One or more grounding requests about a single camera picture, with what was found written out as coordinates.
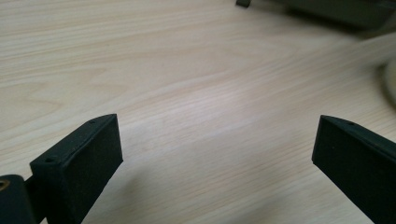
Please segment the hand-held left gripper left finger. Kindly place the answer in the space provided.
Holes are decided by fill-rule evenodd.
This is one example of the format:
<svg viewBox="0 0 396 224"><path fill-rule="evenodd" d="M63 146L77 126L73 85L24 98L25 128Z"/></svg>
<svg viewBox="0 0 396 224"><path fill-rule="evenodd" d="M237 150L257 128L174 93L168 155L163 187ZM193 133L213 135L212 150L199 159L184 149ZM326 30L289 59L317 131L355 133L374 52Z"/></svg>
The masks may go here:
<svg viewBox="0 0 396 224"><path fill-rule="evenodd" d="M122 162L117 116L85 122L30 162L35 219L80 224Z"/></svg>

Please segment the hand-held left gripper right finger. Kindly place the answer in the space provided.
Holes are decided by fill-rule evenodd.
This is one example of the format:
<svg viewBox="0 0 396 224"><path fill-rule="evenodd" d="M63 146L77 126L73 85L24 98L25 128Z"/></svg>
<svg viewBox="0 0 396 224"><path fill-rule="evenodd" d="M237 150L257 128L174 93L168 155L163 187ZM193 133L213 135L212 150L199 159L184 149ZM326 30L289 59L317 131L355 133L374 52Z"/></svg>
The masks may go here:
<svg viewBox="0 0 396 224"><path fill-rule="evenodd" d="M374 224L396 224L396 143L352 121L322 116L312 162Z"/></svg>

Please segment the pale round object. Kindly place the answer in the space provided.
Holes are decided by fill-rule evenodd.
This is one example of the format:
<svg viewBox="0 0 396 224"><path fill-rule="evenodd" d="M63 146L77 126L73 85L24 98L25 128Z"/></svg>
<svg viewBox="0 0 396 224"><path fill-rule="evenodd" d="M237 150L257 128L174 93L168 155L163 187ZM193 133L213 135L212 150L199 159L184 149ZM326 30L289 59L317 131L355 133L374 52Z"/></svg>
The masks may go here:
<svg viewBox="0 0 396 224"><path fill-rule="evenodd" d="M381 91L387 102L396 109L396 58L391 58L378 69Z"/></svg>

